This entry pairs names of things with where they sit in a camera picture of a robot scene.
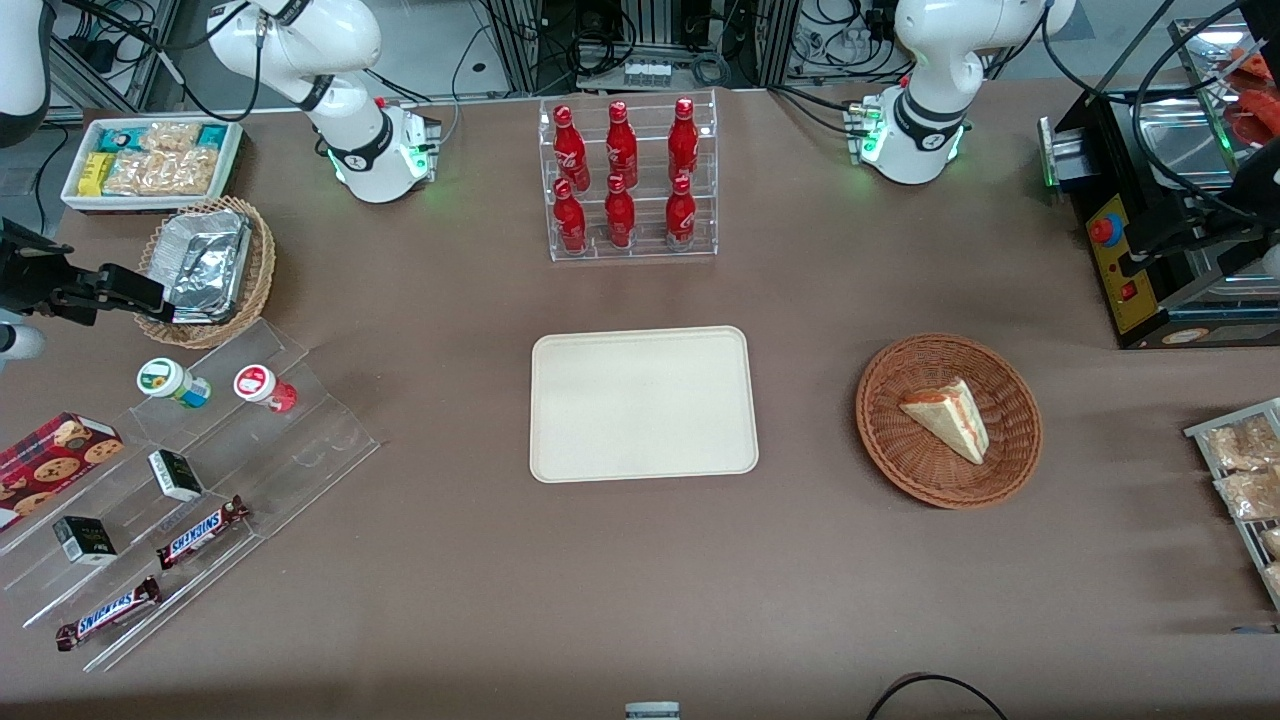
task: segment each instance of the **cookie box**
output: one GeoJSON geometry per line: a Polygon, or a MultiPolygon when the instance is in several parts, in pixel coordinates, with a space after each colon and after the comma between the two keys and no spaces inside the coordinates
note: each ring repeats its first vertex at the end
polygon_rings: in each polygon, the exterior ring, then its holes
{"type": "Polygon", "coordinates": [[[63,413],[0,451],[0,532],[123,447],[110,425],[63,413]]]}
{"type": "Polygon", "coordinates": [[[67,182],[63,183],[63,202],[68,208],[81,213],[161,213],[195,205],[205,200],[216,200],[227,190],[236,164],[236,154],[239,150],[243,131],[239,123],[221,123],[206,115],[152,115],[146,118],[108,118],[93,120],[84,128],[84,137],[76,151],[76,160],[67,173],[67,182]],[[204,195],[148,195],[148,196],[111,196],[111,195],[81,195],[79,181],[84,172],[84,165],[91,161],[91,156],[100,154],[104,137],[123,135],[131,129],[146,127],[154,122],[163,123],[198,123],[206,128],[223,128],[219,136],[218,163],[214,165],[212,179],[209,190],[204,195]]]}

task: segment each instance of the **wicker basket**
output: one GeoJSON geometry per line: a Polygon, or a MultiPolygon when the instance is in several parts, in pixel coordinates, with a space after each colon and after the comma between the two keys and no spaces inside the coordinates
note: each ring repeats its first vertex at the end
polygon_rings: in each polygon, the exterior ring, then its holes
{"type": "MultiPolygon", "coordinates": [[[[188,350],[207,350],[232,340],[244,332],[262,314],[266,297],[271,292],[271,273],[275,270],[275,240],[271,228],[262,222],[262,215],[252,205],[237,197],[219,197],[183,208],[177,214],[212,213],[215,210],[237,210],[253,222],[253,234],[250,238],[250,255],[244,260],[244,279],[241,282],[239,309],[230,320],[220,325],[173,325],[157,323],[137,315],[138,325],[154,341],[178,345],[188,350]]],[[[142,251],[138,272],[146,274],[151,266],[151,254],[156,249],[160,228],[151,233],[151,241],[142,251]]]]}
{"type": "Polygon", "coordinates": [[[1043,432],[1036,398],[1009,363],[977,342],[918,334],[872,359],[858,383],[858,433],[876,465],[914,497],[950,509],[1009,500],[1036,471],[1043,432]],[[991,447],[974,465],[899,407],[914,391],[964,378],[987,425],[991,447]]]}

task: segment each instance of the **red cookie box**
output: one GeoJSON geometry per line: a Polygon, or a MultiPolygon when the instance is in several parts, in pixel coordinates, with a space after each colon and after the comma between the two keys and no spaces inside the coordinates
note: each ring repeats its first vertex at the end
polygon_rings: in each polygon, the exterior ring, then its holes
{"type": "Polygon", "coordinates": [[[0,452],[0,532],[123,447],[115,428],[63,413],[0,452]]]}

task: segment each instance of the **coca-cola bottle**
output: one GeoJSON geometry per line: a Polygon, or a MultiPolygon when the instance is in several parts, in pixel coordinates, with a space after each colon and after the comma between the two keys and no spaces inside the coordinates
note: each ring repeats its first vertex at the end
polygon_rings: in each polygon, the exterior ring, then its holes
{"type": "Polygon", "coordinates": [[[609,219],[609,242],[620,250],[631,247],[636,231],[636,204],[627,192],[621,173],[609,176],[609,196],[604,199],[604,214],[609,219]]]}
{"type": "Polygon", "coordinates": [[[676,100],[676,122],[667,136],[667,152],[671,155],[667,169],[672,182],[681,174],[694,177],[698,169],[698,126],[694,124],[694,101],[689,97],[676,100]]]}
{"type": "Polygon", "coordinates": [[[573,186],[566,178],[556,178],[552,190],[556,192],[552,214],[556,215],[564,252],[581,255],[586,252],[586,213],[582,211],[582,204],[573,197],[573,186]]]}
{"type": "Polygon", "coordinates": [[[694,242],[694,214],[698,204],[689,195],[689,176],[681,174],[671,183],[667,199],[667,247],[676,252],[689,250],[694,242]]]}
{"type": "Polygon", "coordinates": [[[627,104],[609,102],[609,135],[604,138],[609,152],[609,172],[622,176],[627,187],[640,182],[640,161],[636,156],[636,131],[627,120],[627,104]]]}
{"type": "Polygon", "coordinates": [[[586,192],[591,187],[591,173],[586,169],[582,133],[573,127],[573,113],[567,105],[557,105],[552,117],[556,119],[556,164],[561,176],[568,178],[577,192],[586,192]]]}

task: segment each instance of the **brown tablecloth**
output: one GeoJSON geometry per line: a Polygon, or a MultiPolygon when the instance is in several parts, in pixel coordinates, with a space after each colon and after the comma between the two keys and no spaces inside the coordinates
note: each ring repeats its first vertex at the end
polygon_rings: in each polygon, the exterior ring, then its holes
{"type": "MultiPolygon", "coordinates": [[[[992,83],[960,158],[899,187],[774,97],[721,92],[721,255],[639,268],[548,260],[536,101],[467,106],[439,181],[385,206],[334,181],[301,114],[252,118],[241,195],[280,252],[266,316],[385,446],[110,673],[0,611],[0,701],[132,720],[618,717],[659,698],[701,720],[855,717],[934,670],[1019,719],[1275,717],[1280,638],[1228,634],[1275,616],[1180,430],[1280,395],[1277,355],[1115,350],[1083,233],[1041,183],[1036,119],[1074,96],[992,83]],[[754,471],[530,477],[539,337],[709,324],[750,345],[754,471]],[[856,438],[861,368],[925,331],[996,348],[1037,395],[1043,461],[1002,506],[925,507],[856,438]]],[[[155,224],[68,213],[59,240],[81,265],[132,264],[155,224]]],[[[140,400],[132,375],[161,348],[132,318],[36,324],[45,359],[0,374],[5,445],[140,400]]],[[[893,702],[975,707],[941,687],[893,702]]]]}

